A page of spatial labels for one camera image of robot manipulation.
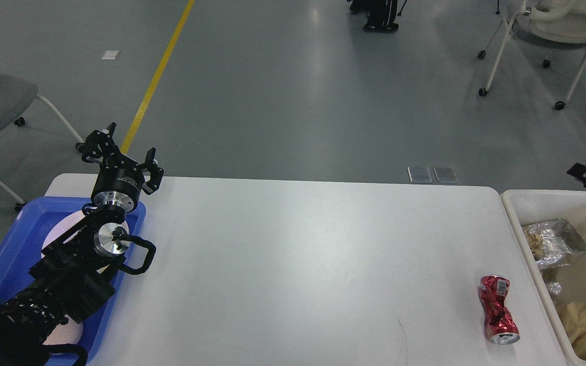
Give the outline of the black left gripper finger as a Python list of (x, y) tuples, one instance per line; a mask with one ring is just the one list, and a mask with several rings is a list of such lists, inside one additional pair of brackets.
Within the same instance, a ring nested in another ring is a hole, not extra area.
[(92, 131), (81, 144), (81, 160), (99, 164), (104, 168), (126, 167), (126, 157), (112, 138), (116, 123), (110, 123), (102, 130)]
[(151, 195), (160, 189), (164, 176), (164, 169), (156, 161), (156, 152), (157, 149), (155, 147), (147, 150), (144, 162), (137, 165), (137, 169), (144, 179), (141, 189), (147, 195)]

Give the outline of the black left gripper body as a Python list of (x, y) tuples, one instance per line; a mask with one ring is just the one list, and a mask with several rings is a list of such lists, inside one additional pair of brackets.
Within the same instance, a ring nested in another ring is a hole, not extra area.
[(137, 169), (101, 166), (91, 202), (95, 206), (112, 204), (120, 206), (126, 212), (134, 211), (144, 183), (145, 177)]

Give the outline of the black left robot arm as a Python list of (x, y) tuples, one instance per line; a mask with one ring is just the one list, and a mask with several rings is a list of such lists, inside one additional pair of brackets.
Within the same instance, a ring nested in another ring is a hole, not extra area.
[(54, 354), (74, 354), (76, 365), (86, 364), (82, 346), (47, 345), (46, 339), (68, 320), (81, 323), (97, 313), (115, 294), (111, 281), (119, 271), (140, 275), (153, 262), (156, 246), (130, 234), (123, 222), (141, 192), (160, 187), (164, 171), (155, 148), (142, 164), (124, 155), (112, 138), (115, 128), (95, 130), (79, 145), (81, 159), (100, 166), (83, 218), (43, 248), (30, 268), (33, 282), (0, 304), (0, 365), (45, 365)]

